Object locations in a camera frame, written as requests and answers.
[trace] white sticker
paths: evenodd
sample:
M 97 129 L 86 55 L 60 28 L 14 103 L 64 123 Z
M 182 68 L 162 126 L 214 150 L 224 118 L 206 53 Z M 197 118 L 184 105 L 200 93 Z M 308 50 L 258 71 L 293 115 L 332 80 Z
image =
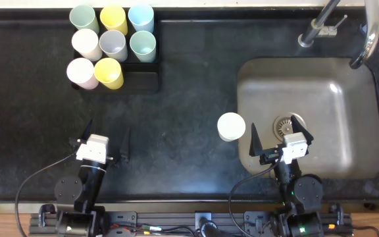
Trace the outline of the white sticker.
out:
M 162 228 L 156 226 L 150 226 L 150 230 L 152 231 L 162 231 Z

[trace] drain strainer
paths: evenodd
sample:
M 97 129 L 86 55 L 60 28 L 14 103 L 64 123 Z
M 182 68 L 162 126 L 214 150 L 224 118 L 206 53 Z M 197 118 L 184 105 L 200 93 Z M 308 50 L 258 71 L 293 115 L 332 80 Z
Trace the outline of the drain strainer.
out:
M 274 135 L 276 135 L 277 139 L 279 139 L 281 142 L 283 142 L 283 137 L 285 135 L 293 134 L 292 122 L 290 120 L 290 117 L 292 115 L 296 116 L 298 121 L 305 129 L 307 128 L 307 126 L 305 125 L 305 121 L 295 113 L 286 113 L 282 116 L 277 117 L 274 121 L 273 131 Z

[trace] faucet spout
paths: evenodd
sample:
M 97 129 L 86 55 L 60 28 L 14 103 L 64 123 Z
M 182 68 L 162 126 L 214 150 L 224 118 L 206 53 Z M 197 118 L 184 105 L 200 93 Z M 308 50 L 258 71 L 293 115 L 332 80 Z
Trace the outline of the faucet spout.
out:
M 353 57 L 349 66 L 352 69 L 364 64 L 375 50 L 379 38 L 379 5 L 377 0 L 365 0 L 366 11 L 366 38 L 365 44 L 356 57 Z

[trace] sink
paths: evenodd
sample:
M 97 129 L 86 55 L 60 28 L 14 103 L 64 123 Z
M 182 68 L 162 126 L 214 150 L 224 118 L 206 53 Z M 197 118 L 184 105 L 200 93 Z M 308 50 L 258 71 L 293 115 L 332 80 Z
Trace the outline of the sink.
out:
M 246 124 L 239 156 L 252 174 L 267 169 L 249 156 L 251 123 L 271 148 L 291 133 L 295 115 L 314 136 L 298 159 L 303 174 L 372 178 L 379 173 L 379 110 L 371 71 L 349 59 L 253 59 L 238 72 L 238 113 Z

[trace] white cup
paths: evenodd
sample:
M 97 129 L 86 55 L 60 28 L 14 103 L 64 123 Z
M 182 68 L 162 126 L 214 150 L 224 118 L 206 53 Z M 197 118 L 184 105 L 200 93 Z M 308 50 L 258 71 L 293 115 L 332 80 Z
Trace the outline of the white cup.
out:
M 99 38 L 93 30 L 78 30 L 72 36 L 71 44 L 77 52 L 91 61 L 97 61 L 102 57 L 102 50 L 99 47 Z
M 134 33 L 130 39 L 130 47 L 143 63 L 152 63 L 156 59 L 156 38 L 150 32 Z
M 218 135 L 225 142 L 231 142 L 245 133 L 245 121 L 237 113 L 225 113 L 217 121 Z
M 96 13 L 89 5 L 80 5 L 70 11 L 70 21 L 79 30 L 90 29 L 99 33 L 99 23 L 97 23 Z
M 99 45 L 110 58 L 123 62 L 128 57 L 125 36 L 118 30 L 108 30 L 103 33 Z
M 71 61 L 66 68 L 66 75 L 71 82 L 87 90 L 94 89 L 99 84 L 95 77 L 95 68 L 89 59 L 78 58 Z
M 144 30 L 153 33 L 155 29 L 155 12 L 148 4 L 131 7 L 128 11 L 128 19 L 137 32 Z

